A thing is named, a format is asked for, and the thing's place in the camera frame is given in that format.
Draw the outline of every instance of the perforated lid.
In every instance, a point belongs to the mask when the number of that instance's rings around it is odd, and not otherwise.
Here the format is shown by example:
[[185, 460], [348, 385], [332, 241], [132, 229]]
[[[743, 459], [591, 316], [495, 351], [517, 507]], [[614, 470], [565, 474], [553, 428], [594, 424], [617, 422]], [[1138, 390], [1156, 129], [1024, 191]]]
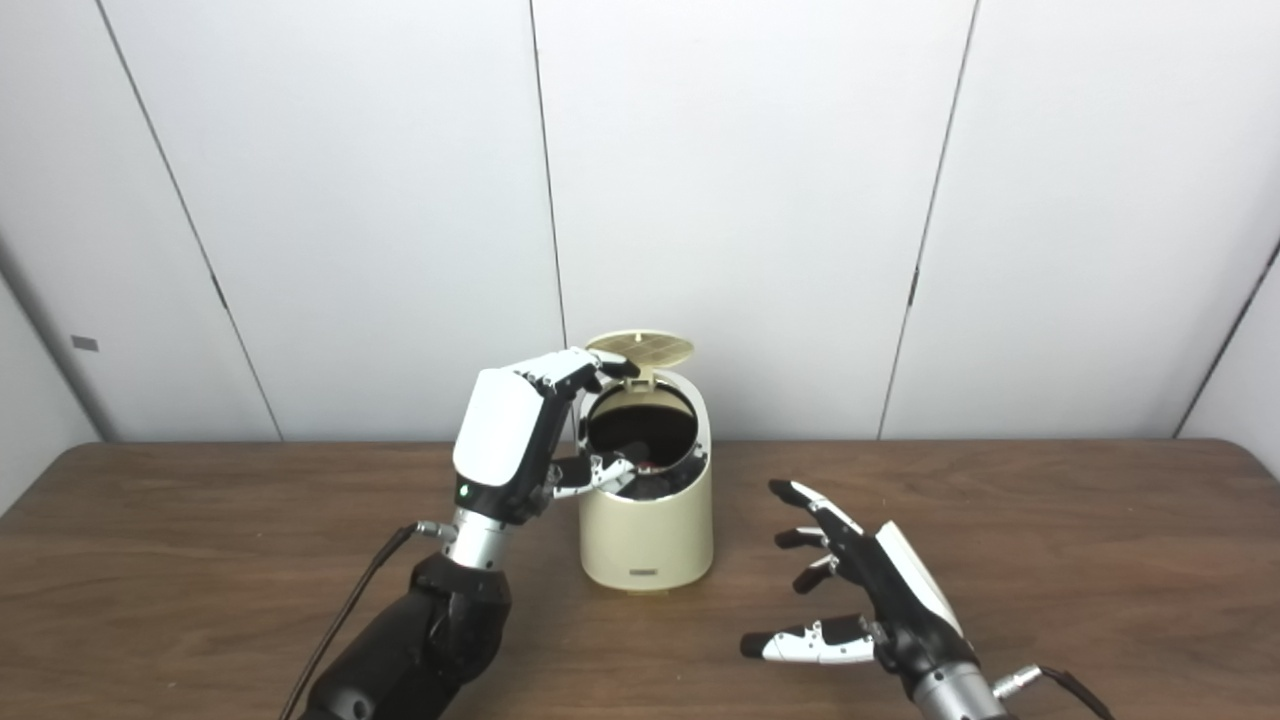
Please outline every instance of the perforated lid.
[[694, 354], [694, 343], [662, 331], [605, 333], [586, 343], [589, 350], [617, 352], [641, 369], [671, 368]]

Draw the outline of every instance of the robotic hand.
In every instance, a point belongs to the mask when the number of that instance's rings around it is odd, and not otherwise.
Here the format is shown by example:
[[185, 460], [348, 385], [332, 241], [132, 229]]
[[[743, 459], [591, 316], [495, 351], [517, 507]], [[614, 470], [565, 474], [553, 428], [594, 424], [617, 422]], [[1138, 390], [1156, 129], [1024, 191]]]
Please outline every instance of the robotic hand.
[[868, 536], [840, 507], [800, 483], [769, 480], [769, 489], [818, 521], [817, 528], [780, 533], [777, 546], [828, 551], [800, 573], [792, 583], [795, 591], [805, 594], [838, 575], [867, 591], [876, 620], [846, 615], [808, 628], [748, 633], [742, 635], [742, 655], [824, 665], [877, 660], [901, 678], [906, 696], [927, 720], [1015, 720], [1002, 701], [1041, 676], [1056, 680], [1098, 717], [1114, 720], [1079, 680], [1050, 667], [1030, 665], [988, 687], [951, 605], [896, 524], [887, 523]]
[[311, 670], [372, 573], [412, 534], [444, 541], [413, 568], [410, 589], [383, 610], [325, 670], [302, 720], [430, 720], [493, 661], [511, 610], [502, 571], [516, 529], [552, 500], [593, 488], [618, 491], [648, 450], [553, 460], [577, 393], [600, 391], [596, 373], [636, 377], [621, 355], [571, 347], [483, 370], [453, 448], [456, 511], [451, 524], [401, 528], [366, 570], [294, 687], [292, 715]]

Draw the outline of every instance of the cream trash can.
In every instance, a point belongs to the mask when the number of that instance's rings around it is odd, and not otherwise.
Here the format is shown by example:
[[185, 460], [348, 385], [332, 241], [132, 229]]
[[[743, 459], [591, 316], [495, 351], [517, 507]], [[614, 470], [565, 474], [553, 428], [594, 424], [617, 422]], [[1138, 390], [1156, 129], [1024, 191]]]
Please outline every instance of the cream trash can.
[[668, 333], [626, 331], [586, 347], [623, 355], [640, 377], [584, 398], [579, 451], [640, 441], [649, 460], [618, 493], [593, 491], [581, 498], [582, 569], [622, 591], [686, 585], [712, 565], [712, 436], [698, 388], [666, 368], [692, 355], [694, 346]]

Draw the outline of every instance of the black fingertip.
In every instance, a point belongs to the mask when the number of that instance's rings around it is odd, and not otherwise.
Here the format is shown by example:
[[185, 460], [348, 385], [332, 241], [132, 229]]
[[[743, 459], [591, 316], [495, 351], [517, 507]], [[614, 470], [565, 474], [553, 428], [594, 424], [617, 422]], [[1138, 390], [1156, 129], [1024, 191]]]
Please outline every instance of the black fingertip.
[[639, 378], [640, 377], [640, 365], [636, 365], [630, 359], [627, 359], [627, 361], [622, 363], [621, 365], [614, 365], [613, 369], [616, 370], [616, 374], [613, 375], [616, 378]]
[[794, 507], [809, 507], [809, 498], [801, 495], [791, 480], [769, 480], [769, 492]]
[[822, 538], [818, 536], [801, 533], [799, 529], [782, 530], [773, 536], [773, 544], [782, 550], [794, 547], [822, 547]]
[[791, 589], [800, 594], [809, 594], [813, 588], [822, 584], [823, 580], [831, 577], [831, 571], [826, 568], [805, 568], [795, 580], [791, 582]]
[[764, 648], [773, 639], [773, 633], [746, 633], [742, 635], [742, 642], [739, 644], [739, 650], [742, 651], [742, 657], [754, 657], [756, 660], [764, 657]]
[[782, 530], [781, 533], [773, 536], [773, 544], [781, 547], [782, 550], [800, 547], [804, 544], [804, 536], [800, 534], [800, 530]]

